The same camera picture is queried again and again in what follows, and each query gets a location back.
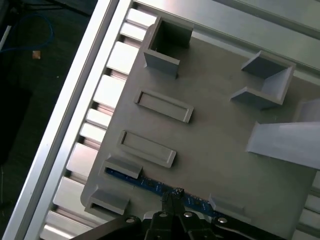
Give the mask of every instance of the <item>metal slat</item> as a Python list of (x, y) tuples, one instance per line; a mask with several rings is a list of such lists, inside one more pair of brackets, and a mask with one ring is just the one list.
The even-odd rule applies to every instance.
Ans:
[(53, 203), (87, 221), (95, 223), (97, 226), (106, 223), (106, 220), (85, 212), (85, 207), (80, 201), (83, 189), (83, 184), (63, 177), (53, 199)]
[(144, 40), (146, 32), (147, 31), (145, 29), (138, 27), (138, 26), (135, 26), (133, 24), (130, 24), (128, 22), (125, 22), (122, 25), (121, 30), (120, 30), (121, 35), (138, 40), (140, 42), (142, 42)]
[(256, 9), (278, 15), (302, 26), (320, 31), (319, 17), (320, 2), (315, 0), (233, 0)]
[(295, 230), (292, 240), (319, 240), (319, 238), (315, 237), (315, 236), (311, 236), (307, 233), (304, 233), (302, 231), (299, 230)]
[(101, 144), (104, 136), (106, 134), (106, 130), (100, 127), (94, 126), (90, 123), (84, 123), (81, 130), (80, 135), (84, 138), (90, 139), (91, 141)]
[(46, 217), (46, 224), (51, 227), (57, 228), (73, 237), (83, 234), (92, 229), (89, 226), (76, 222), (53, 211), (49, 211)]
[(320, 171), (316, 172), (313, 184), (312, 184), (312, 190), (320, 193)]
[[(108, 16), (110, 16), (110, 18), (112, 18), (112, 20), (106, 32), (102, 29), (104, 35), (102, 44), (99, 46), (99, 52), (94, 60), (92, 68), (90, 70), (87, 70), (87, 73), (89, 72), (89, 74), (85, 81), (84, 87), (81, 89), (81, 96), (79, 99), (77, 99), (77, 104), (73, 112), (71, 121), (66, 126), (64, 126), (67, 129), (66, 133), (63, 136), (63, 141), (62, 144), (59, 146), (58, 152), (54, 156), (54, 164), (51, 168), (49, 177), (45, 183), (45, 187), (41, 193), (41, 198), (38, 201), (37, 208), (34, 211), (32, 221), (29, 225), (28, 232), (25, 236), (26, 239), (31, 240), (37, 239), (39, 237), (48, 210), (50, 210), (50, 207), (52, 206), (52, 200), (55, 198), (55, 200), (57, 201), (58, 199), (57, 196), (59, 196), (59, 194), (57, 194), (57, 196), (55, 197), (55, 193), (57, 191), (58, 185), (61, 183), (61, 179), (64, 173), (66, 172), (66, 166), (68, 163), (69, 156), (73, 150), (75, 141), (78, 140), (79, 132), (83, 127), (83, 122), (85, 120), (88, 109), (91, 107), (93, 96), (98, 86), (99, 80), (104, 71), (106, 70), (106, 64), (111, 56), (114, 43), (119, 38), (119, 32), (123, 22), (126, 19), (128, 9), (132, 5), (131, 0), (120, 0), (116, 1), (116, 3), (117, 7), (114, 14), (107, 14)], [(69, 189), (65, 189), (64, 196), (60, 196), (61, 198), (65, 198), (66, 202), (69, 202), (69, 205), (66, 204), (65, 209), (69, 210), (70, 208), (73, 209), (73, 211), (70, 210), (71, 212), (77, 211), (79, 214), (83, 214), (84, 207), (80, 202), (80, 195), (83, 189), (83, 185), (81, 186), (81, 189), (79, 190), (78, 195), (75, 197), (74, 201), (70, 201), (70, 197), (68, 196), (68, 194), (70, 194), (71, 192), (70, 189), (72, 188), (73, 186), (70, 186)]]
[(141, 28), (147, 29), (152, 24), (155, 23), (157, 17), (151, 14), (147, 14), (145, 12), (136, 10), (134, 8), (131, 8), (128, 12), (128, 15), (126, 17), (126, 21), (128, 23), (137, 25)]
[(88, 178), (97, 154), (97, 150), (82, 145), (81, 143), (76, 143), (72, 154), (70, 155), (66, 169)]
[(320, 214), (314, 211), (303, 209), (299, 222), (305, 226), (320, 230)]
[(40, 238), (44, 240), (68, 240), (73, 236), (46, 224), (40, 234)]
[(139, 48), (117, 41), (113, 47), (107, 67), (129, 75)]
[(304, 207), (308, 210), (320, 214), (320, 197), (309, 195), (306, 199)]
[(86, 115), (86, 121), (100, 128), (107, 129), (111, 121), (111, 117), (112, 116), (108, 114), (91, 108)]
[(115, 109), (125, 83), (122, 79), (103, 75), (93, 100), (99, 104)]
[(319, 72), (320, 41), (212, 0), (136, 0), (143, 9), (183, 18), (195, 28), (251, 48), (292, 60)]

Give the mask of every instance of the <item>dark floor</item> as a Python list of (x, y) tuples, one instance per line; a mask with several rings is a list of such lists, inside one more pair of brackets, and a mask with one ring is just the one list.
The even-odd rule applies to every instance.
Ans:
[[(46, 3), (44, 0), (29, 0), (28, 2)], [(64, 0), (63, 2), (88, 14), (93, 12), (96, 3), (94, 0)], [(50, 20), (54, 30), (53, 41), (41, 49), (41, 59), (33, 59), (31, 50), (0, 53), (1, 81), (19, 86), (31, 93), (24, 118), (21, 125), (17, 126), (14, 144), (7, 161), (2, 166), (2, 194), (5, 204), (0, 209), (0, 236), (3, 235), (8, 224), (90, 20), (89, 17), (65, 9), (44, 10), (39, 13)], [(14, 34), (8, 38), (6, 47), (37, 45), (45, 42), (49, 34), (46, 22), (39, 17), (32, 17), (14, 30)], [(20, 98), (19, 95), (12, 95), (6, 97), (8, 101), (6, 104), (9, 104), (15, 111), (19, 111), (26, 100), (23, 97)]]

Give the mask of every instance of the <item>gray platform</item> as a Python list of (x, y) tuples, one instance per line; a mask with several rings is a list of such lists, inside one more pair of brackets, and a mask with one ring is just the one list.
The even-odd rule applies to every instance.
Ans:
[[(316, 170), (246, 152), (255, 122), (291, 122), (301, 99), (320, 97), (320, 87), (293, 77), (283, 106), (259, 110), (230, 102), (243, 86), (262, 86), (263, 81), (241, 71), (248, 59), (206, 42), (191, 39), (189, 49), (172, 47), (170, 56), (180, 59), (178, 78), (146, 66), (146, 34), (126, 81), (107, 133), (81, 195), (84, 206), (96, 189), (130, 185), (110, 176), (99, 176), (109, 156), (143, 166), (143, 174), (186, 192), (208, 199), (210, 194), (231, 199), (245, 209), (251, 224), (289, 238), (300, 217)], [(150, 90), (193, 107), (188, 123), (135, 103), (140, 89)], [(118, 140), (123, 131), (176, 152), (170, 168), (123, 151)], [(125, 213), (143, 216), (160, 210), (160, 198), (133, 187)]]

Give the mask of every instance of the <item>small orange object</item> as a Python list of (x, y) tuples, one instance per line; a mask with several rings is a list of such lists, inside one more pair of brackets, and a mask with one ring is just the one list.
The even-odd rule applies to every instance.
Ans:
[(32, 59), (41, 59), (41, 51), (32, 51)]

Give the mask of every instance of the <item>gray ramp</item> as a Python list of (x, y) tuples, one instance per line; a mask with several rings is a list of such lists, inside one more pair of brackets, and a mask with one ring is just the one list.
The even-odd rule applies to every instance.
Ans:
[(320, 122), (256, 123), (246, 150), (320, 170)]

